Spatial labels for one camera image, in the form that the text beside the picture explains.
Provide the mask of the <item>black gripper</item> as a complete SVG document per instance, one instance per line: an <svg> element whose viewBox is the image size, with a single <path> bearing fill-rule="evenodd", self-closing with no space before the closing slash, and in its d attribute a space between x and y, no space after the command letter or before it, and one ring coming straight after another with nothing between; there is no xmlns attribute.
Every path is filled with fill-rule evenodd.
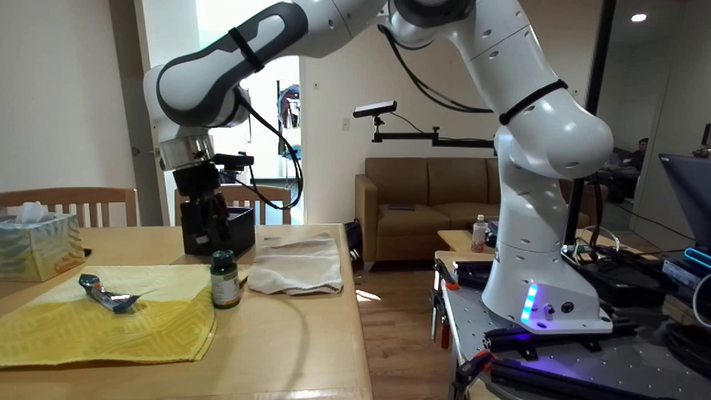
<svg viewBox="0 0 711 400"><path fill-rule="evenodd" d="M205 160L195 166L178 169L173 172L178 193L184 195L179 205L179 216L184 205L194 205L200 213L221 213L228 207L225 197L217 193L220 186L220 171L210 160Z"/></svg>

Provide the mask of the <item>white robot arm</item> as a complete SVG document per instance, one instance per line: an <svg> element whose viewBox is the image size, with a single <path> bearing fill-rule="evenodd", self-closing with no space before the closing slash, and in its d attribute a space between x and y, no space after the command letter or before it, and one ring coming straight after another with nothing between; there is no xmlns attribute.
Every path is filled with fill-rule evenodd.
<svg viewBox="0 0 711 400"><path fill-rule="evenodd" d="M251 112L241 81L285 56L321 58L367 28L418 51L446 40L495 116L499 211L481 303L536 335L609 333L592 285L562 259L568 207L560 183L598 171L614 132L549 65L520 0L273 0L198 51L145 76L160 166L205 197L217 155L208 130Z"/></svg>

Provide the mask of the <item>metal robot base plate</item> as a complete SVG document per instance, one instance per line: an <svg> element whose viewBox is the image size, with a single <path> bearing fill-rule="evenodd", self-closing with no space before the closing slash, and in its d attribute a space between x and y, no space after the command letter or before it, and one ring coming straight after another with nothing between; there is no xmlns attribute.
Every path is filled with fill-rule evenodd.
<svg viewBox="0 0 711 400"><path fill-rule="evenodd" d="M450 341L454 377L477 350L495 362L466 389L450 377L450 400L472 400L476 389L502 400L711 400L711 379L662 343L658 323L606 337L530 335L458 281L460 262L454 250L435 253L431 335Z"/></svg>

